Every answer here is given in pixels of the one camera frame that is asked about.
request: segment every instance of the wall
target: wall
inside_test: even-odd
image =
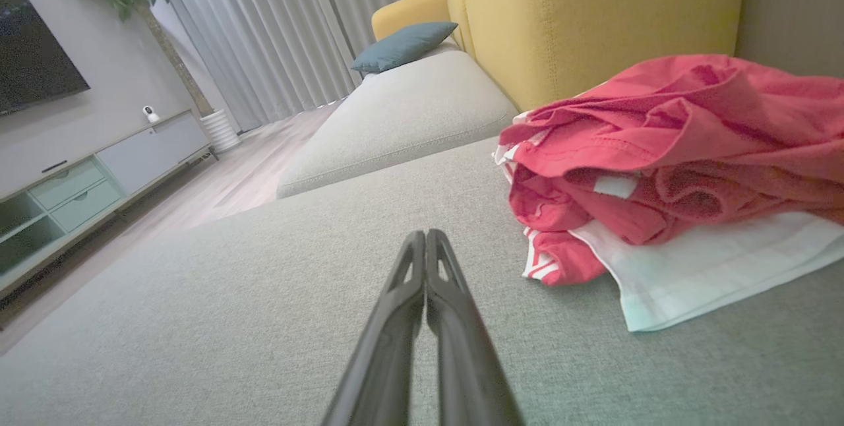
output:
[[[30,1],[91,89],[0,117],[0,194],[147,125],[144,105],[162,117],[193,106],[141,18],[121,23],[100,0]]]
[[[798,75],[844,77],[844,0],[744,0],[736,55]]]

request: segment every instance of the white stripe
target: white stripe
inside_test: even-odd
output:
[[[524,233],[527,235],[530,228],[525,228]],[[525,272],[522,273],[522,278],[528,278],[530,272],[536,269],[536,264],[531,263],[533,261],[533,239],[536,238],[538,231],[533,231],[527,237],[527,263],[525,263]]]
[[[536,273],[533,273],[533,279],[539,279],[542,281],[542,278],[545,278],[549,274],[555,272],[555,270],[560,269],[556,264],[552,264],[551,266],[544,267],[541,270],[538,270]]]

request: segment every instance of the plant trunk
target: plant trunk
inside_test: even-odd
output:
[[[205,99],[205,95],[202,94],[202,90],[199,89],[199,85],[196,84],[196,80],[193,80],[193,75],[191,75],[191,72],[188,71],[187,66],[185,66],[185,62],[181,60],[181,56],[179,56],[178,51],[176,51],[173,47],[172,42],[169,41],[167,33],[161,28],[161,24],[156,18],[156,15],[153,15],[153,11],[150,9],[150,6],[145,5],[145,3],[138,3],[135,5],[135,10],[138,11],[138,14],[141,15],[144,22],[147,23],[147,27],[150,27],[151,32],[153,32],[153,36],[156,37],[156,40],[161,46],[161,50],[164,51],[167,59],[169,59],[169,62],[173,65],[175,72],[179,74],[181,82],[185,84],[187,92],[190,93],[194,104],[196,104],[196,109],[199,110],[199,114],[203,117],[209,116],[214,112],[214,108],[211,108],[208,100]]]

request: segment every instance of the gray sofa cushion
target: gray sofa cushion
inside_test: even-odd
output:
[[[516,114],[470,56],[438,49],[367,78],[298,153],[278,198],[497,135]]]
[[[0,359],[5,424],[315,424],[407,233],[444,229],[528,424],[841,423],[841,263],[648,334],[602,276],[520,278],[495,139],[281,200],[117,262]],[[437,341],[412,419],[437,424]]]

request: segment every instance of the white cabinet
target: white cabinet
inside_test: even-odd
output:
[[[184,113],[100,150],[97,158],[132,195],[205,146],[199,123]]]
[[[197,150],[208,144],[208,138],[190,113],[184,113],[160,123],[156,126],[156,132],[160,143],[175,159],[176,164],[190,158]]]
[[[126,195],[139,191],[178,163],[152,128],[100,150],[97,158],[108,167]]]

